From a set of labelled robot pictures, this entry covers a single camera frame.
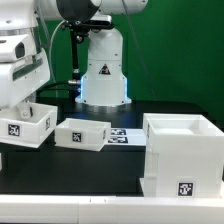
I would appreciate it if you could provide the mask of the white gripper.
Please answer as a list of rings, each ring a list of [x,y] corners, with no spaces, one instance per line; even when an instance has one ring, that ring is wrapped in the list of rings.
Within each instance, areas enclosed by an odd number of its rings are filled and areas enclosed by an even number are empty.
[[[21,118],[30,119],[31,104],[23,100],[49,79],[45,50],[32,33],[0,36],[0,109],[18,104]]]

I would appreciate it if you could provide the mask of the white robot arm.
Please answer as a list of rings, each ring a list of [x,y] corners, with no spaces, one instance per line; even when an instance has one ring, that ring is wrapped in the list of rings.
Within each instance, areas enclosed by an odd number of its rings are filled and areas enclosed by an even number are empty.
[[[122,73],[123,39],[103,24],[112,14],[142,11],[148,0],[0,0],[0,109],[21,103],[50,78],[39,44],[37,10],[50,20],[63,19],[88,29],[88,66],[78,103],[93,107],[129,104]]]

